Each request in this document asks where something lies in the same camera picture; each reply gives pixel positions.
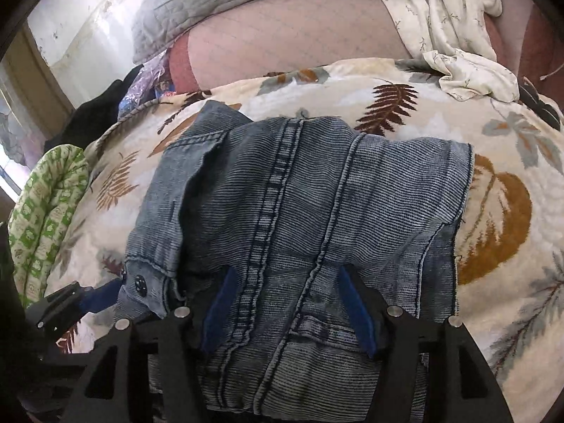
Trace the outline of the blue grey denim pants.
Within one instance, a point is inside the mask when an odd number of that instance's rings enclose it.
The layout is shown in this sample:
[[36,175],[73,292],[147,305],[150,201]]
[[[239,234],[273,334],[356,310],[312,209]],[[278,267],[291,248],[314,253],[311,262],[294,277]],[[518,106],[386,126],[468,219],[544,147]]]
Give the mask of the blue grey denim pants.
[[470,145],[393,141],[336,117],[252,121],[208,101],[164,151],[125,251],[116,314],[191,308],[213,330],[212,411],[356,422],[380,368],[351,326],[345,264],[408,313],[456,306]]

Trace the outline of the green white patterned cloth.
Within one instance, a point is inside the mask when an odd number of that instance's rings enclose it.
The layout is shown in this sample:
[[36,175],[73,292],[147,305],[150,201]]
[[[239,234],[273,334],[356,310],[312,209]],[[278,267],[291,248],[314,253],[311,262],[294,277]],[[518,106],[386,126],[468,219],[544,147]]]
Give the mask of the green white patterned cloth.
[[84,150],[49,150],[35,165],[8,220],[13,280],[24,307],[45,294],[55,258],[90,177]]

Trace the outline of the cream leaf print blanket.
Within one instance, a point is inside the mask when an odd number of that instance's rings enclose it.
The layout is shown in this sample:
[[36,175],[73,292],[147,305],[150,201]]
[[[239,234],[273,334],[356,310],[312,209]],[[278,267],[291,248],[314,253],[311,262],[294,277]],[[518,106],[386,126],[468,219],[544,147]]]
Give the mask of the cream leaf print blanket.
[[118,275],[161,154],[207,99],[254,120],[340,117],[390,140],[469,143],[475,169],[455,246],[461,315],[513,418],[538,422],[547,414],[563,388],[563,133],[523,104],[447,94],[420,61],[341,60],[138,108],[86,151],[90,184],[49,292]]

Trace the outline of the black garment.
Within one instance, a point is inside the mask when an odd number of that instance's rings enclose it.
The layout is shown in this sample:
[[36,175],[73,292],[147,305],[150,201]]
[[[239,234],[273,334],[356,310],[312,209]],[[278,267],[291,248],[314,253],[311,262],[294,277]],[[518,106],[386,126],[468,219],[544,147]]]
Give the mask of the black garment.
[[72,113],[63,130],[44,143],[44,153],[62,144],[85,149],[91,142],[99,139],[117,122],[118,105],[142,67],[142,64],[134,67],[125,79],[116,79],[100,96],[81,104]]

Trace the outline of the purple plastic bag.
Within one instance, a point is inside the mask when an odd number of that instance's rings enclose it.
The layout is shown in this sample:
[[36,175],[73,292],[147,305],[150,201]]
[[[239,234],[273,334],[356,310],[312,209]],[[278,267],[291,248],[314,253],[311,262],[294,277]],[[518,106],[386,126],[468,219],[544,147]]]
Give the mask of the purple plastic bag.
[[142,66],[118,105],[118,120],[146,102],[172,94],[176,94],[176,88],[169,68],[169,51],[164,51]]

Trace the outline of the small black object on bed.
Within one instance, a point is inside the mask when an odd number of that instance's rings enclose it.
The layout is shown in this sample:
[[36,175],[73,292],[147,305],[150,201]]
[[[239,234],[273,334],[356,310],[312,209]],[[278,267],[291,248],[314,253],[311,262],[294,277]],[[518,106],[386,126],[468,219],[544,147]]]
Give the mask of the small black object on bed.
[[533,82],[525,76],[522,77],[519,83],[519,94],[520,101],[531,109],[537,117],[548,124],[549,127],[552,127],[552,129],[556,131],[561,130],[563,114],[559,107],[549,97],[539,94]]

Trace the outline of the white floral crumpled cloth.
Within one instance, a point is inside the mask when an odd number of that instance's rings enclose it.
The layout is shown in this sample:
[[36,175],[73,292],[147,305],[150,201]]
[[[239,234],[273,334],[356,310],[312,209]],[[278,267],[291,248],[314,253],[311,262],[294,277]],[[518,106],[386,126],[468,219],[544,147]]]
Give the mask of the white floral crumpled cloth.
[[497,61],[486,16],[502,13],[502,0],[382,0],[413,58],[441,73],[441,89],[456,100],[491,96],[511,103],[518,81]]

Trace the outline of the pink and maroon bedsheet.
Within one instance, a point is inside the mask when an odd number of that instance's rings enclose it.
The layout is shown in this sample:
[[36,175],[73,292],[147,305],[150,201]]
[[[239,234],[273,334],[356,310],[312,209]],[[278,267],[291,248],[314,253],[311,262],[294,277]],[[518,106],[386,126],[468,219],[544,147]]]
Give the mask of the pink and maroon bedsheet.
[[[499,62],[563,101],[563,42],[533,0],[502,0],[486,29]],[[258,0],[216,14],[169,52],[179,93],[340,59],[403,59],[409,52],[381,0]]]

